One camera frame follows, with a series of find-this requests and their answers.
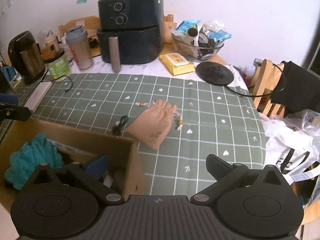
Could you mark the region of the wooden chair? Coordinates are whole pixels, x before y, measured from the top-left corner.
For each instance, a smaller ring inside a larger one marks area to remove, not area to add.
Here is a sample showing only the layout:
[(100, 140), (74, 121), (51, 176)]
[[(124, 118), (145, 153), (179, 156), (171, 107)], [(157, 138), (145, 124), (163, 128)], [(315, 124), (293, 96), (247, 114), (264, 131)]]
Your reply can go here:
[(264, 59), (261, 66), (257, 67), (250, 84), (249, 91), (252, 95), (262, 95), (253, 98), (257, 111), (272, 119), (283, 118), (285, 113), (285, 106), (271, 101), (271, 93), (276, 91), (283, 70), (283, 63), (274, 65), (272, 61)]

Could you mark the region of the black air fryer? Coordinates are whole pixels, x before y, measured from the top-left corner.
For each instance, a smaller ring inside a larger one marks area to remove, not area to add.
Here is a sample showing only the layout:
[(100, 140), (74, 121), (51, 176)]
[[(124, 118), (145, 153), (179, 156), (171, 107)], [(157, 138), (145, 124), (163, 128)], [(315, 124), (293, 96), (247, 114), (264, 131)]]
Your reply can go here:
[(104, 62), (111, 63), (111, 37), (117, 39), (121, 64), (145, 64), (158, 57), (163, 48), (163, 0), (99, 0), (98, 10)]

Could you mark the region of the black electric kettle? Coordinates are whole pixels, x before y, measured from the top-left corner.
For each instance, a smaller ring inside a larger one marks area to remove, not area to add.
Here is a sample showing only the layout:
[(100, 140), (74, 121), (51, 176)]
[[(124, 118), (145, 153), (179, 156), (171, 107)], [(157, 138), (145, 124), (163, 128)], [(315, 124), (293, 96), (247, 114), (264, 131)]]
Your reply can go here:
[(8, 55), (26, 85), (31, 85), (43, 76), (44, 61), (30, 31), (18, 34), (9, 42)]

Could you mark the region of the green label jar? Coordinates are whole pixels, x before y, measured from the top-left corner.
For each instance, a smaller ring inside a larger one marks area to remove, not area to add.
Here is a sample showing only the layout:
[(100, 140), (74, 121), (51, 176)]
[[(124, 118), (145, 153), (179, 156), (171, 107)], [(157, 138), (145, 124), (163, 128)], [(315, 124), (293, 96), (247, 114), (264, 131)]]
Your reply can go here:
[(44, 60), (44, 64), (48, 68), (53, 80), (65, 78), (65, 76), (71, 73), (69, 62), (63, 49), (60, 49), (55, 57)]

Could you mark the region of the glass bowl with items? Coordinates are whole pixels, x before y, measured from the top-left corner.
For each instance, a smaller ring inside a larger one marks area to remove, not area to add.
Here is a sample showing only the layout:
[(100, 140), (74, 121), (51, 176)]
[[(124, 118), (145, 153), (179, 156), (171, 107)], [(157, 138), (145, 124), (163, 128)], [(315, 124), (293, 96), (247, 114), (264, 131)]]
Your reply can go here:
[(208, 61), (232, 38), (221, 21), (183, 20), (170, 30), (178, 53), (195, 62)]

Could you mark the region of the black kettle base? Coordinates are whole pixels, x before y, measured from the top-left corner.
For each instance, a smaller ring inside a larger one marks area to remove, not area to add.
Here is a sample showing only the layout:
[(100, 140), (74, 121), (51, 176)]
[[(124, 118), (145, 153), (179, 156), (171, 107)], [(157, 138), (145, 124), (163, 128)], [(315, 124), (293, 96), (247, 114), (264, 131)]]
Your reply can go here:
[(215, 62), (201, 62), (196, 67), (196, 74), (201, 80), (216, 86), (227, 86), (234, 80), (227, 67)]

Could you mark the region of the green grid tablecloth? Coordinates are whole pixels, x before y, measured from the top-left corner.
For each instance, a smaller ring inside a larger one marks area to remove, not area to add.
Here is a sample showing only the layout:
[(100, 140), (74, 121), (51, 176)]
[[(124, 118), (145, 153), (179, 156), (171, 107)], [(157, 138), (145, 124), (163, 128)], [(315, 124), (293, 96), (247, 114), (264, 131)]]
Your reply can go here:
[(108, 157), (119, 192), (191, 197), (215, 181), (208, 155), (260, 170), (265, 133), (250, 98), (194, 80), (77, 74), (52, 86), (1, 143), (1, 175)]

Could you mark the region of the brown cardboard box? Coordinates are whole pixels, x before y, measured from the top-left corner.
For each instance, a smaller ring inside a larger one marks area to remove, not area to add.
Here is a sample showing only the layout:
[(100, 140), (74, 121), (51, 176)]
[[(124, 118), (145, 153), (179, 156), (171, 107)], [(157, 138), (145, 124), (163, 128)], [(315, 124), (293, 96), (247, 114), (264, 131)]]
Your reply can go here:
[(16, 196), (13, 190), (4, 185), (4, 174), (10, 167), (9, 158), (39, 133), (67, 146), (67, 154), (73, 161), (85, 163), (98, 155), (106, 154), (110, 164), (125, 168), (121, 192), (125, 199), (131, 194), (145, 193), (143, 165), (132, 139), (31, 118), (28, 121), (13, 121), (1, 141), (1, 204), (7, 211), (11, 209)]

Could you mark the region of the black bag on chair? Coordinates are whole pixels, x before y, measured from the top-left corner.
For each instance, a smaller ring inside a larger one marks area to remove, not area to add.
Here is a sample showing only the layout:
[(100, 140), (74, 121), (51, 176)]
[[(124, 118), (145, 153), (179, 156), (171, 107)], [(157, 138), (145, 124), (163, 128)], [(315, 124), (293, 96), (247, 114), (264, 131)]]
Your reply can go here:
[(291, 113), (305, 109), (319, 112), (320, 88), (319, 78), (292, 61), (283, 61), (283, 75), (275, 92), (271, 94), (271, 102), (283, 105)]

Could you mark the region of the white plastic bag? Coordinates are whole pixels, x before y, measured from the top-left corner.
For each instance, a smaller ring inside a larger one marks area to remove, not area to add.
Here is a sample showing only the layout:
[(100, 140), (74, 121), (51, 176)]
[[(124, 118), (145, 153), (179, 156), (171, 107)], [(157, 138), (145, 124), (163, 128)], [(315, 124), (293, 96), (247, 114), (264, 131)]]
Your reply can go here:
[(319, 113), (305, 109), (284, 119), (259, 114), (265, 131), (264, 165), (274, 165), (289, 184), (319, 176)]

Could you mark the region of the white power bank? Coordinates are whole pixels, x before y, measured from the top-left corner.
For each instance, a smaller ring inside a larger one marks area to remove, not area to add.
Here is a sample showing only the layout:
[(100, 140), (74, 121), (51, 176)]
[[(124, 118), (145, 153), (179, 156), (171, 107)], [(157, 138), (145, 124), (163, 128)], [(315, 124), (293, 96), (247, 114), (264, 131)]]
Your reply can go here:
[(29, 96), (24, 106), (34, 114), (51, 87), (52, 81), (41, 82)]

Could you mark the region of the teal mesh bath sponge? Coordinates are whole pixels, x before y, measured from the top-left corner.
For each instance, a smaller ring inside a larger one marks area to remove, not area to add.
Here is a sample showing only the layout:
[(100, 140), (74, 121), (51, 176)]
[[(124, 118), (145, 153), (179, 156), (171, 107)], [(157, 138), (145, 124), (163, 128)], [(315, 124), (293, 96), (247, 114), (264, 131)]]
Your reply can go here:
[(43, 133), (37, 134), (33, 140), (12, 153), (9, 158), (10, 167), (4, 178), (13, 188), (21, 190), (34, 170), (42, 163), (53, 168), (62, 168), (61, 154)]

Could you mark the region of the tan drawstring pouch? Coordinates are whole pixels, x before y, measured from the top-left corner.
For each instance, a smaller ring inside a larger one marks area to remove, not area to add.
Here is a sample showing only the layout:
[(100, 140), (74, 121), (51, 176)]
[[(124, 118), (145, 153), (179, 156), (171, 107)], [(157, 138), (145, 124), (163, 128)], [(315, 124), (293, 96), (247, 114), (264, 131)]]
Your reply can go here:
[(183, 127), (182, 114), (176, 105), (164, 100), (137, 102), (135, 105), (145, 110), (125, 128), (125, 132), (154, 150), (159, 149), (173, 123), (178, 131)]

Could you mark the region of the clear shaker bottle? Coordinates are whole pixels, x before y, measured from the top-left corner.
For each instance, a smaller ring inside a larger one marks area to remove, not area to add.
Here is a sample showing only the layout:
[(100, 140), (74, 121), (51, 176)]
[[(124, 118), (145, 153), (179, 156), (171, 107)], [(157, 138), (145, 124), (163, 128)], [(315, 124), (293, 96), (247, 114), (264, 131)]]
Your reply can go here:
[(80, 70), (86, 70), (93, 65), (92, 55), (87, 39), (87, 30), (81, 25), (67, 31), (66, 43)]

